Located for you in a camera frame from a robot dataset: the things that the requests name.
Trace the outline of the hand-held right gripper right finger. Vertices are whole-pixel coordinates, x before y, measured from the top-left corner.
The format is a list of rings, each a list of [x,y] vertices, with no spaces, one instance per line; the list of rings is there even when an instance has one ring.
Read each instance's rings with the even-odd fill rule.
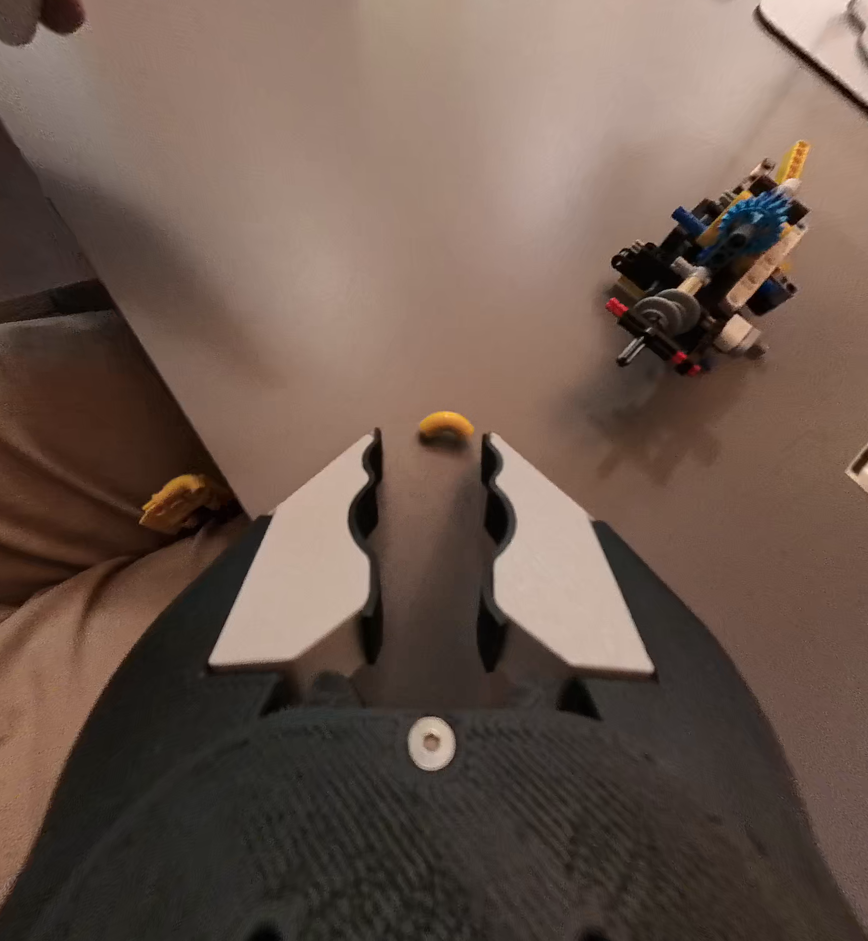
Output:
[[[555,704],[586,680],[655,681],[592,514],[496,432],[482,438],[480,483],[486,555],[476,648],[485,700]]]

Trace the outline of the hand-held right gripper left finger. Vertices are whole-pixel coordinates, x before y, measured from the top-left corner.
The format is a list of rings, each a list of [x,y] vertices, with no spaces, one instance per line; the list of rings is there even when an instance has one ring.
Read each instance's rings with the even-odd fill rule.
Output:
[[[207,666],[275,672],[293,693],[374,666],[384,616],[373,545],[381,430],[363,435],[270,514]]]

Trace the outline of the yellow lego panel piece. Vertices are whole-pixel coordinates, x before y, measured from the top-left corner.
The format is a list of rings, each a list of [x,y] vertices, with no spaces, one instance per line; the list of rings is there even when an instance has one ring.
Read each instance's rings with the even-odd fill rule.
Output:
[[[220,487],[204,474],[182,474],[169,480],[142,506],[138,524],[154,533],[176,535],[194,524],[204,509],[217,507]]]

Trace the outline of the yellow curved lego piece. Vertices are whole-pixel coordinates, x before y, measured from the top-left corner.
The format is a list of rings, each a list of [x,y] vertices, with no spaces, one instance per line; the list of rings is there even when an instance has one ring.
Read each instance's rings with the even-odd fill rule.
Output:
[[[439,410],[421,419],[417,435],[418,440],[425,446],[459,449],[471,443],[475,427],[458,412]]]

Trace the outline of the partly built lego vehicle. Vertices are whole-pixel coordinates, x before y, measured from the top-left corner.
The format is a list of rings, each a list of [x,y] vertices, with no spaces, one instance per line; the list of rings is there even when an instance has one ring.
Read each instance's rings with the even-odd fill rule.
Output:
[[[808,232],[798,193],[811,149],[796,141],[717,198],[675,208],[661,242],[638,240],[613,256],[616,295],[605,308],[628,336],[618,368],[650,353],[694,377],[716,356],[767,355],[758,321],[797,293],[790,264]]]

